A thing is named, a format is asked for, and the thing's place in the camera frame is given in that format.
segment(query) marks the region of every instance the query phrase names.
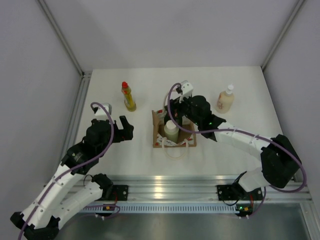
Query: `yellow bottle with red cap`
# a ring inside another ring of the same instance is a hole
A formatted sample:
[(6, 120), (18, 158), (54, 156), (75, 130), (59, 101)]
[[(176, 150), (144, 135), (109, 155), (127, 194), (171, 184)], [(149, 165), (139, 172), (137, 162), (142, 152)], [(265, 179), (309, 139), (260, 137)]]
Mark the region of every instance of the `yellow bottle with red cap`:
[(131, 88), (129, 87), (128, 83), (125, 81), (122, 83), (121, 92), (124, 95), (124, 105), (128, 109), (128, 111), (133, 112), (137, 109), (136, 103), (131, 95)]

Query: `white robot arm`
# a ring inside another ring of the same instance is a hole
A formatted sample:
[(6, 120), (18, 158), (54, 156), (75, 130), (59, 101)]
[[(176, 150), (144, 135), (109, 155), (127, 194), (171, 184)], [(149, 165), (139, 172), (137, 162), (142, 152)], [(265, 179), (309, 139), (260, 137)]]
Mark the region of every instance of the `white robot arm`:
[[(181, 96), (170, 99), (174, 89)], [(211, 106), (204, 96), (192, 96), (193, 89), (188, 81), (172, 86), (165, 107), (168, 114), (164, 121), (172, 120), (182, 131), (202, 134), (215, 142), (232, 145), (261, 161), (262, 167), (242, 173), (235, 181), (233, 189), (240, 199), (257, 188), (269, 185), (284, 188), (299, 168), (306, 177), (301, 161), (287, 137), (281, 134), (272, 138), (263, 137), (233, 126), (225, 119), (212, 114)], [(199, 131), (183, 129), (178, 124), (183, 116), (195, 123)]]
[(91, 104), (95, 119), (86, 130), (86, 136), (67, 150), (54, 176), (34, 202), (11, 216), (13, 224), (21, 229), (19, 238), (24, 233), (28, 240), (53, 240), (65, 223), (85, 206), (110, 196), (113, 182), (100, 173), (93, 176), (82, 190), (64, 200), (70, 189), (99, 162), (112, 143), (133, 138), (134, 127), (125, 116), (119, 117), (123, 126), (119, 130), (108, 112), (111, 106), (107, 103), (93, 104), (99, 107), (93, 108)]

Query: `white wall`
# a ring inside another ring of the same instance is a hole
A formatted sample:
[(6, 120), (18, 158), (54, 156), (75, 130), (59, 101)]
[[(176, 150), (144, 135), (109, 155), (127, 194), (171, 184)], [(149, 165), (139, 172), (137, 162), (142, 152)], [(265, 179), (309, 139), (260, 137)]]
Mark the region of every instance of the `white wall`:
[(85, 70), (258, 66), (297, 0), (47, 0)]
[(57, 165), (80, 82), (35, 0), (0, 1), (0, 235)]
[(265, 70), (283, 132), (308, 174), (320, 214), (320, 1), (306, 1)]

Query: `white tabletop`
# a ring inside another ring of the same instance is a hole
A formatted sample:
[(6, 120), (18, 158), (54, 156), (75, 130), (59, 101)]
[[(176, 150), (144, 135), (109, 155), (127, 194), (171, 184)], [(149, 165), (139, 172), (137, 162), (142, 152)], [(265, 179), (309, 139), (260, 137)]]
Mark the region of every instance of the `white tabletop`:
[[(117, 120), (125, 115), (134, 131), (133, 140), (111, 145), (89, 173), (120, 176), (238, 175), (260, 166), (261, 163), (249, 154), (199, 134), (197, 146), (190, 147), (188, 155), (180, 160), (169, 159), (161, 148), (152, 147), (151, 111), (161, 109), (171, 86), (184, 80), (193, 85), (194, 96), (205, 96), (212, 113), (229, 123), (262, 136), (275, 137), (282, 133), (259, 66), (96, 69), (91, 76), (76, 141), (81, 141), (94, 118), (91, 102), (110, 103), (112, 118)], [(137, 106), (134, 112), (129, 112), (124, 105), (123, 81), (132, 89)], [(213, 106), (219, 93), (230, 83), (234, 84), (233, 105), (229, 112), (219, 114)], [(170, 148), (168, 152), (179, 156), (184, 150)]]

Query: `small white container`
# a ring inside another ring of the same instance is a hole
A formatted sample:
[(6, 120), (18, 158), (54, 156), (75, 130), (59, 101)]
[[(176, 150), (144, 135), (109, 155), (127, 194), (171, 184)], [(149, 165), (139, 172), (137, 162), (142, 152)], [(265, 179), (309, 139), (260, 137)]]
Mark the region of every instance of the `small white container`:
[(167, 121), (164, 126), (164, 136), (174, 143), (178, 142), (179, 128), (171, 120)]
[(220, 93), (218, 101), (215, 105), (215, 110), (220, 114), (225, 114), (229, 111), (232, 103), (235, 100), (235, 95), (233, 94), (234, 86), (230, 84), (226, 91)]

